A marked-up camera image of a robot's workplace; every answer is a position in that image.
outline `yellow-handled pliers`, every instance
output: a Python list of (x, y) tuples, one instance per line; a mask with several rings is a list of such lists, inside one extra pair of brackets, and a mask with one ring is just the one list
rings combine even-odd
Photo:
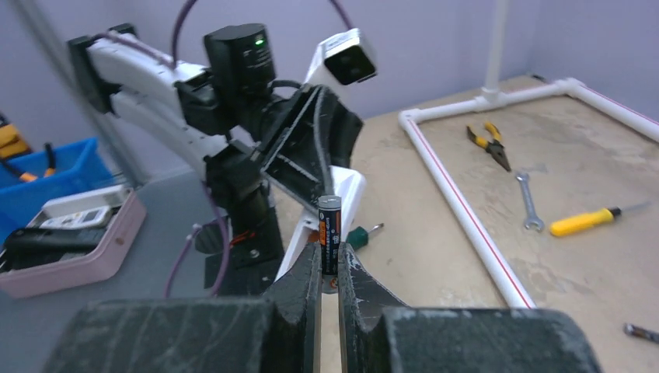
[(492, 158), (494, 158), (497, 163), (505, 168), (506, 171), (510, 172), (511, 165), (508, 163), (506, 152), (504, 152), (504, 146), (501, 144), (501, 133), (491, 122), (485, 122), (484, 127), (492, 135), (492, 141), (477, 136), (470, 126), (467, 126), (467, 138), (474, 144), (485, 149), (486, 152), (492, 155)]

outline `wrench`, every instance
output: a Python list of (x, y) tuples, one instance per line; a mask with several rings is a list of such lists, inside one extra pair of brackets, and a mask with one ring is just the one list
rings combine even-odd
[(526, 206), (526, 219), (524, 220), (524, 227), (531, 229), (535, 227), (535, 230), (542, 232), (545, 228), (545, 223), (538, 218), (538, 215), (535, 213), (535, 206), (533, 205), (533, 198), (531, 198), (531, 190), (528, 188), (528, 174), (527, 173), (517, 173), (515, 179), (519, 181), (521, 187), (521, 195), (524, 197), (524, 205)]

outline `robotic arm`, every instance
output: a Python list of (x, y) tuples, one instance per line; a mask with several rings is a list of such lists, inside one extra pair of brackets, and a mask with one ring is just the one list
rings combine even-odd
[[(349, 232), (365, 186), (349, 169), (362, 122), (342, 100), (346, 85), (375, 75), (358, 29), (319, 44), (304, 84), (275, 79), (260, 24), (206, 35), (209, 67), (173, 64), (168, 54), (140, 42), (128, 24), (68, 46), (87, 100), (173, 150), (228, 212), (233, 236), (249, 233), (232, 248), (232, 280), (221, 294), (260, 294), (283, 275), (318, 226), (316, 201), (323, 194), (343, 198), (342, 232)], [(296, 90), (284, 98), (274, 92), (279, 86)], [(304, 207), (285, 256), (270, 183)], [(218, 260), (207, 260), (207, 286)]]

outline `yellow screwdriver handle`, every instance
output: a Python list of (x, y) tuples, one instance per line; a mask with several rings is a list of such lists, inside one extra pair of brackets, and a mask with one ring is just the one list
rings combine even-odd
[(613, 213), (608, 208), (602, 208), (596, 212), (588, 212), (553, 222), (549, 231), (556, 237), (563, 237), (573, 233), (585, 231), (603, 223), (614, 220)]

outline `blue bin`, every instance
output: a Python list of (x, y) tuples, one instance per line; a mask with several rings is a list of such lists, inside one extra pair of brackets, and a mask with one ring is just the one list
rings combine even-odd
[(49, 177), (41, 177), (48, 164), (45, 152), (9, 161), (40, 177), (30, 183), (0, 167), (0, 242), (29, 223), (49, 200), (113, 185), (110, 171), (96, 153), (97, 146), (96, 139), (90, 138), (54, 149), (57, 170)]

